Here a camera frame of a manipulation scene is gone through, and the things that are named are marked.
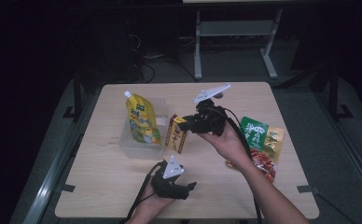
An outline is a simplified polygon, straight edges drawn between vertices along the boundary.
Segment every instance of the dark background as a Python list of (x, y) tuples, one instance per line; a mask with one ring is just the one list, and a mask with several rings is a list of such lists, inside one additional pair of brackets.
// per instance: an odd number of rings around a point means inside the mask
[[(296, 69), (333, 60), (362, 101), (362, 1), (356, 2), (286, 9), (277, 38), (300, 39)], [(49, 0), (0, 1), (0, 223), (10, 220), (53, 111), (76, 71), (83, 71), (88, 91), (133, 82), (141, 55), (130, 51), (131, 29), (139, 30), (147, 48), (165, 50), (172, 50), (180, 35), (193, 35), (193, 12), (173, 13), (169, 20), (154, 14), (141, 13), (130, 24), (130, 14), (123, 12), (67, 11)]]

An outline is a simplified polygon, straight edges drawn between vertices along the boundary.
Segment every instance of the gray floor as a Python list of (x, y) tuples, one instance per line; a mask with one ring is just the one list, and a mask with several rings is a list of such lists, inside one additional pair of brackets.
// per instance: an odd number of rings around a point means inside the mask
[[(267, 75), (258, 51), (260, 43), (238, 49), (227, 48), (217, 53), (207, 51), (202, 55), (201, 82), (265, 81), (271, 85), (280, 84), (300, 72), (290, 71), (297, 45), (297, 40), (277, 40), (274, 43), (271, 59), (279, 75), (276, 80)], [(155, 69), (152, 83), (194, 82), (189, 73), (193, 72), (191, 49), (182, 51), (177, 62), (162, 58), (148, 65)], [(144, 71), (149, 79), (152, 70), (144, 67)], [(339, 104), (347, 105), (354, 117), (334, 123), (321, 104), (327, 99), (327, 89), (321, 94), (312, 92), (309, 89), (311, 79), (308, 77), (287, 90), (273, 90), (273, 93), (309, 184), (320, 190), (320, 194), (315, 195), (320, 216), (312, 223), (362, 223), (362, 177), (350, 156), (350, 147), (340, 138), (345, 133), (362, 159), (362, 104), (351, 85), (341, 79)], [(11, 223), (24, 221), (56, 153), (66, 145), (70, 136), (84, 132), (99, 94), (100, 90), (96, 94), (84, 94), (84, 102), (89, 103), (84, 104), (84, 117), (78, 121), (77, 127), (71, 119), (63, 119), (66, 107), (73, 105), (73, 83), (65, 90)], [(64, 219), (54, 215), (59, 189), (72, 162), (73, 158), (64, 168), (58, 187), (53, 189), (41, 223), (117, 223), (115, 219)]]

